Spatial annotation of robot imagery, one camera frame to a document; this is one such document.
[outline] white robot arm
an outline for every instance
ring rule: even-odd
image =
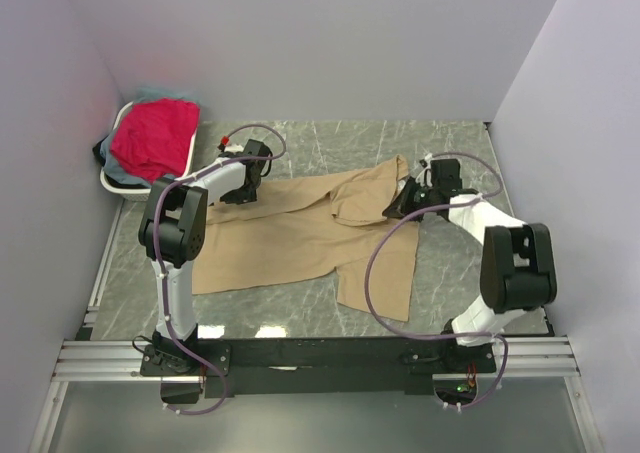
[[[460,163],[455,159],[423,162],[430,178],[409,178],[394,203],[385,210],[390,218],[404,216],[437,205],[450,209],[438,212],[483,245],[480,295],[445,326],[452,333],[498,334],[527,311],[551,303],[557,286],[551,237],[546,226],[526,224],[486,200],[478,201],[475,190],[463,189]],[[459,337],[460,346],[479,346],[488,336]]]
[[[158,321],[154,338],[158,342],[162,339],[168,340],[169,347],[171,336],[167,329],[168,315],[178,340],[187,344],[197,339],[192,272],[193,260],[204,244],[207,206],[220,201],[236,204],[255,201],[256,189],[260,185],[266,161],[251,158],[272,156],[271,150],[256,140],[249,140],[244,148],[235,145],[226,147],[223,155],[225,156],[219,157],[213,163],[221,164],[218,169],[205,175],[200,175],[199,172],[192,174],[191,176],[197,179],[173,189],[162,205],[157,228],[166,277],[162,274],[153,247],[154,215],[162,191],[173,180],[157,180],[147,200],[138,239],[146,247],[147,256],[151,259],[156,274]],[[213,165],[207,166],[207,169],[211,169]],[[167,279],[168,311],[165,311],[163,302],[163,278]]]

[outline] tan shirt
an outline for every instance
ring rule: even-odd
[[[338,303],[369,311],[364,272],[371,253],[397,222],[382,211],[408,175],[402,156],[375,168],[266,181],[258,201],[215,205],[207,215],[193,271],[194,294],[275,285],[338,273]],[[372,299],[388,318],[407,321],[418,223],[387,242],[372,271]]]

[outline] laundry basket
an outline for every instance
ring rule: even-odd
[[[118,126],[120,126],[120,121],[122,121],[122,118],[124,118],[124,116],[127,113],[129,113],[129,110],[131,110],[131,108],[133,108],[133,102],[127,103],[118,112],[118,116],[116,116],[116,121],[113,124],[114,130],[117,129]],[[196,128],[196,131],[194,131],[193,135],[191,136],[191,144],[189,146],[189,156],[187,157],[187,164],[185,165],[184,173],[180,178],[187,176],[189,173],[191,173],[191,163],[193,160],[193,148],[196,142],[197,132],[198,132],[198,129]],[[100,183],[102,183],[102,186],[104,186],[104,188],[107,191],[110,191],[111,193],[115,193],[116,195],[120,195],[125,200],[147,201],[147,198],[149,198],[149,191],[150,191],[149,188],[140,188],[140,189],[126,188],[125,189],[125,188],[117,188],[113,186],[112,184],[109,183],[109,180],[107,179],[107,175],[104,174],[104,170],[100,170]]]

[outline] red cloth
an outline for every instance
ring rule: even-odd
[[[120,122],[111,154],[124,171],[150,183],[167,174],[181,176],[199,116],[200,108],[189,101],[134,105]]]

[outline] gray marble table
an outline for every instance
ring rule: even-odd
[[[241,123],[202,125],[196,139],[194,168],[211,162],[220,138]],[[274,161],[271,179],[335,173],[372,167],[391,156],[404,155],[412,167],[427,152],[466,151],[497,166],[489,135],[481,122],[430,121],[282,121],[270,122],[286,138],[288,153]],[[256,129],[239,133],[238,143],[265,140],[277,151],[277,141]],[[461,160],[465,185],[489,191],[491,174]],[[506,193],[491,200],[511,213]],[[114,254],[104,286],[92,340],[126,340],[150,335],[156,317],[156,287],[151,264],[138,244],[143,203],[125,202],[115,238]],[[407,330],[440,332],[444,323],[464,311],[478,295],[480,245],[467,233],[436,216],[420,228],[410,320],[393,322]],[[269,287],[199,295],[194,307],[200,336],[375,336],[387,331],[361,311],[338,305],[337,277]],[[511,334],[546,334],[544,311],[514,321]]]

